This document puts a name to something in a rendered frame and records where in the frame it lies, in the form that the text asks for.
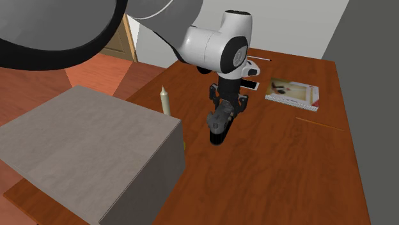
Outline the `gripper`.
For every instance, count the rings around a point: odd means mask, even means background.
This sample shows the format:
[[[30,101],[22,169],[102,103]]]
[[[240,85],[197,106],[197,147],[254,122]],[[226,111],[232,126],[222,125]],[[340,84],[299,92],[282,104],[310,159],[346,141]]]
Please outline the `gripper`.
[[[245,111],[248,102],[248,95],[240,93],[241,79],[225,79],[218,77],[218,85],[212,84],[209,87],[209,99],[212,100],[215,108],[219,106],[219,96],[223,100],[233,101],[234,117]]]

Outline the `white phone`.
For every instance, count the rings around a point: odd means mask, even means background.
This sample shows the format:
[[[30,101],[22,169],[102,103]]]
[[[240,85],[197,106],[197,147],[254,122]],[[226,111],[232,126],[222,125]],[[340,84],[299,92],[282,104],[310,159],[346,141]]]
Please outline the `white phone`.
[[[255,91],[258,89],[259,84],[260,84],[259,82],[250,81],[250,80],[247,80],[247,79],[241,79],[241,82],[240,82],[240,86],[241,87],[247,88],[247,89],[251,89],[251,90],[255,90]]]

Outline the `cream candle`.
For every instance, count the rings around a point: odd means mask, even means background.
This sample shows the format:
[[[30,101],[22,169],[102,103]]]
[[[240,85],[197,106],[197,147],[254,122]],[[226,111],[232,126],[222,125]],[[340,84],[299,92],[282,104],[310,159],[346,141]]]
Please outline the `cream candle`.
[[[169,104],[169,95],[168,95],[168,92],[165,90],[164,86],[162,86],[162,89],[160,92],[160,99],[161,99],[163,113],[170,116],[171,111],[170,111],[170,104]]]

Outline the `spiral bound picture book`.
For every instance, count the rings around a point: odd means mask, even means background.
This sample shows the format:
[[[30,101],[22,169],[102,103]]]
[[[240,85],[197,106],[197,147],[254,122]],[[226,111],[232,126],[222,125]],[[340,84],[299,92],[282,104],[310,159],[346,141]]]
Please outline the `spiral bound picture book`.
[[[317,112],[319,96],[317,86],[272,77],[265,99]]]

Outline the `brown wooden table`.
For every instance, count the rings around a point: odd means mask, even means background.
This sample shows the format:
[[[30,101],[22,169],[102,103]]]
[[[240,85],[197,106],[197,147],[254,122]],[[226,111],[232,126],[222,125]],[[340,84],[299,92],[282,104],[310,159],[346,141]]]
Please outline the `brown wooden table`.
[[[220,146],[205,123],[215,74],[103,54],[66,70],[0,69],[0,125],[78,84],[160,111],[164,86],[182,121],[187,167],[155,225],[371,225],[336,65],[260,49],[249,55],[272,61],[252,58],[260,85],[242,90],[247,109]],[[318,111],[265,99],[272,77],[317,86]]]

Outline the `orange pencil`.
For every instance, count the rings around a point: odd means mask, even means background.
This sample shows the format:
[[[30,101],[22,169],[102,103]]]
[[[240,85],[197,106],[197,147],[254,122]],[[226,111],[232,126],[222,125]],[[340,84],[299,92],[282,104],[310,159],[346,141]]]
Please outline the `orange pencil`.
[[[331,128],[331,129],[339,130],[339,131],[342,131],[342,132],[344,132],[344,131],[345,131],[345,130],[343,130],[343,129],[341,129],[341,128],[338,128],[338,127],[334,127],[334,126],[326,125],[326,124],[323,124],[323,123],[318,123],[318,122],[311,121],[311,120],[307,120],[307,119],[304,119],[304,118],[295,117],[295,119],[297,119],[297,120],[301,120],[301,121],[304,121],[304,122],[307,122],[307,123],[311,123],[311,124],[319,125],[319,126],[321,126],[321,127],[327,127],[327,128]]]

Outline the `light wooden door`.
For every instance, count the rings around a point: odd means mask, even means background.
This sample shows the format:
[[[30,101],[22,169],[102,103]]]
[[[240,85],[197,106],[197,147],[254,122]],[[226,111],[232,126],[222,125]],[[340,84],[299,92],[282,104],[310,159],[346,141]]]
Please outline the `light wooden door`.
[[[137,55],[129,26],[128,17],[123,15],[121,23],[101,54],[137,62]]]

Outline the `grey robot stand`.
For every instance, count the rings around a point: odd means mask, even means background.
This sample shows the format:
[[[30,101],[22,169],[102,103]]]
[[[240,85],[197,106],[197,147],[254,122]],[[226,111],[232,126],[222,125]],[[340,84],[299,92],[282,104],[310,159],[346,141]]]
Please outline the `grey robot stand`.
[[[185,169],[182,123],[75,86],[0,126],[0,159],[90,225],[152,225]]]

